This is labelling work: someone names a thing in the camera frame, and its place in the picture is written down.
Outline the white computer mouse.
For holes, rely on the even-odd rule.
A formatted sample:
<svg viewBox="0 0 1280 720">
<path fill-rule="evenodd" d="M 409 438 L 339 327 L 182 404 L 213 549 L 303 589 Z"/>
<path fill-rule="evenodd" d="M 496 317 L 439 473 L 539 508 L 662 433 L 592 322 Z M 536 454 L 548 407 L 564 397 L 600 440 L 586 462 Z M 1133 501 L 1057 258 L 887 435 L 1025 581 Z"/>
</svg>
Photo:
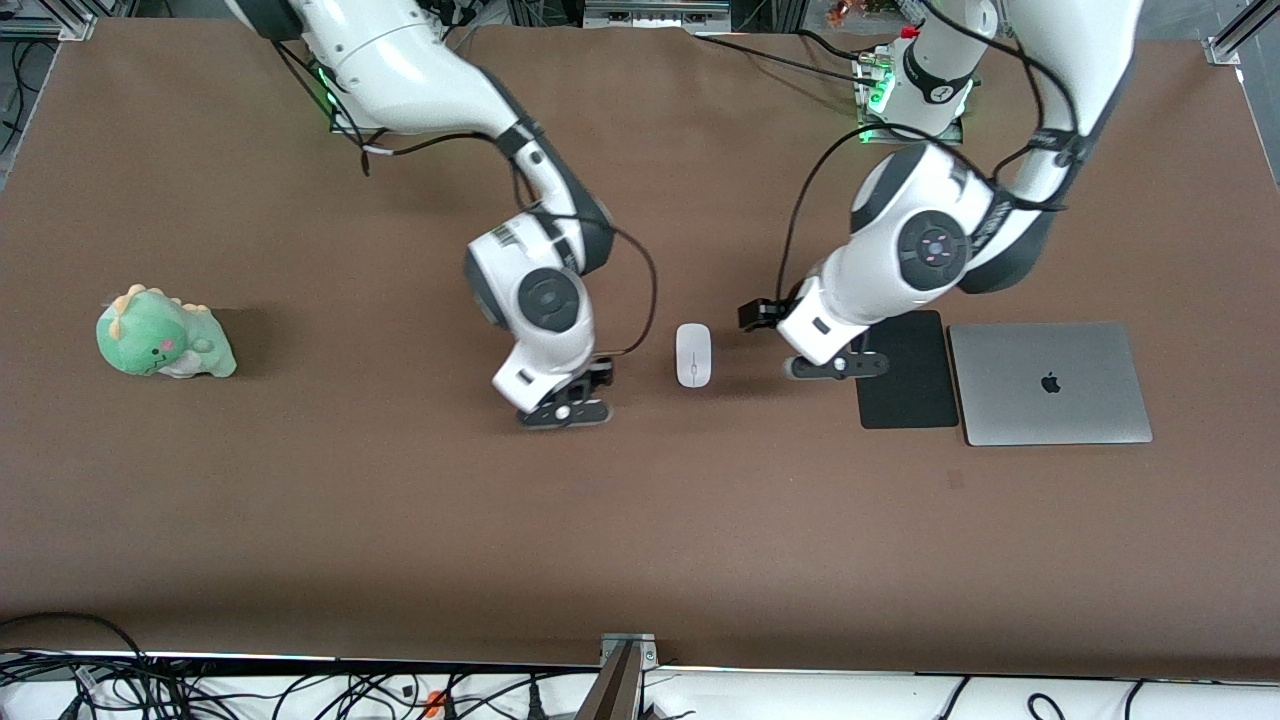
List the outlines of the white computer mouse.
<svg viewBox="0 0 1280 720">
<path fill-rule="evenodd" d="M 675 333 L 675 373 L 684 388 L 709 384 L 713 373 L 710 329 L 700 323 L 684 323 Z"/>
</svg>

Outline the black mouse pad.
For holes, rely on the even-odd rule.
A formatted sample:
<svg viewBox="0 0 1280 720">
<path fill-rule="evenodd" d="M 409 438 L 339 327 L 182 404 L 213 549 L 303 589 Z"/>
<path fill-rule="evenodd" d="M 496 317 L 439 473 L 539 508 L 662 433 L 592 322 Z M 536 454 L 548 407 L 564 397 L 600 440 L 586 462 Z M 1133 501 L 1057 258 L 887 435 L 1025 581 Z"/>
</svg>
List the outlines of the black mouse pad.
<svg viewBox="0 0 1280 720">
<path fill-rule="evenodd" d="M 887 369 L 858 379 L 858 406 L 865 429 L 959 425 L 948 347 L 937 311 L 906 313 L 873 325 L 867 347 L 887 360 Z"/>
</svg>

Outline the silver laptop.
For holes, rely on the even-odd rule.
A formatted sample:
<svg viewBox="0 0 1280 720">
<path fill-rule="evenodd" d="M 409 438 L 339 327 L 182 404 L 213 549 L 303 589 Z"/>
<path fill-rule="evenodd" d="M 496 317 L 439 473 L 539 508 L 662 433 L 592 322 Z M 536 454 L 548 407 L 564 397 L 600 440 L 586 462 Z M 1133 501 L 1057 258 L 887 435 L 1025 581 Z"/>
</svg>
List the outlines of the silver laptop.
<svg viewBox="0 0 1280 720">
<path fill-rule="evenodd" d="M 954 324 L 948 341 L 970 446 L 1153 439 L 1120 322 Z"/>
</svg>

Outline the green dinosaur plush toy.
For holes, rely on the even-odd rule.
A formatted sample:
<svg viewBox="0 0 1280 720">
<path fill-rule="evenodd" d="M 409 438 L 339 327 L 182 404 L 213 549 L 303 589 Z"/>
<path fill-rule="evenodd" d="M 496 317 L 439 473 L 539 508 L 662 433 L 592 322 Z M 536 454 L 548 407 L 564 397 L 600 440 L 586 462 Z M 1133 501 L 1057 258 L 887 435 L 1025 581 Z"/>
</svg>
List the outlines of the green dinosaur plush toy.
<svg viewBox="0 0 1280 720">
<path fill-rule="evenodd" d="M 99 351 L 128 375 L 228 378 L 238 368 L 230 341 L 211 309 L 186 304 L 159 288 L 133 284 L 100 315 Z"/>
</svg>

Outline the grey metal frame bracket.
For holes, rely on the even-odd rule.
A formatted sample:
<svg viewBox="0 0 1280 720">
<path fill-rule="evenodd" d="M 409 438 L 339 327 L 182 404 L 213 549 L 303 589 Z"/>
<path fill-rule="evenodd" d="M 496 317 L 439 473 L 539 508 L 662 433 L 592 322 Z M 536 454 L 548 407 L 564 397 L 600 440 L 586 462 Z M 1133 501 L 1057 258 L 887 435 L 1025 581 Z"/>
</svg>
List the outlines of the grey metal frame bracket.
<svg viewBox="0 0 1280 720">
<path fill-rule="evenodd" d="M 581 27 L 677 27 L 691 35 L 733 31 L 730 0 L 584 0 Z"/>
</svg>

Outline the aluminium frame profile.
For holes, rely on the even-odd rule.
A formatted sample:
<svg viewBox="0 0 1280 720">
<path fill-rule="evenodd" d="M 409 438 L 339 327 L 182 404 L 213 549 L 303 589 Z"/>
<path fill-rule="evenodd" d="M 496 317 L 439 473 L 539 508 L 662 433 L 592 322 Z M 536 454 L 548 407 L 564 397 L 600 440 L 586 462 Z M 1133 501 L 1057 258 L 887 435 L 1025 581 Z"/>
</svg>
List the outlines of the aluminium frame profile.
<svg viewBox="0 0 1280 720">
<path fill-rule="evenodd" d="M 1240 10 L 1216 33 L 1202 41 L 1206 60 L 1213 67 L 1240 63 L 1240 50 L 1280 15 L 1280 0 L 1242 0 Z"/>
<path fill-rule="evenodd" d="M 83 0 L 0 0 L 0 41 L 82 41 L 96 18 Z"/>
</svg>

